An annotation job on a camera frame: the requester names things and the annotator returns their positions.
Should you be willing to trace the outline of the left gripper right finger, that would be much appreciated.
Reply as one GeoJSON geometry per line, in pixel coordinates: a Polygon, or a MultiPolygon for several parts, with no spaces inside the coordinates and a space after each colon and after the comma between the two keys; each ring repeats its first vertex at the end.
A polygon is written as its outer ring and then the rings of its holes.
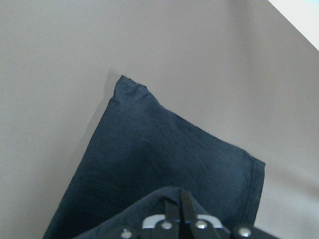
{"type": "Polygon", "coordinates": [[[181,239],[199,239],[198,218],[195,214],[195,208],[192,195],[188,191],[181,191],[181,219],[179,226],[179,236],[181,239]]]}

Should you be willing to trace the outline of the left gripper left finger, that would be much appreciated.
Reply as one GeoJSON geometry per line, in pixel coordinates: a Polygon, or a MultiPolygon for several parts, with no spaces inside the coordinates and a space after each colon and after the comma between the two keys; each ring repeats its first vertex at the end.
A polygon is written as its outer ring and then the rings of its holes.
{"type": "Polygon", "coordinates": [[[163,231],[166,239],[179,239],[180,210],[179,205],[169,199],[164,200],[165,219],[163,231]]]}

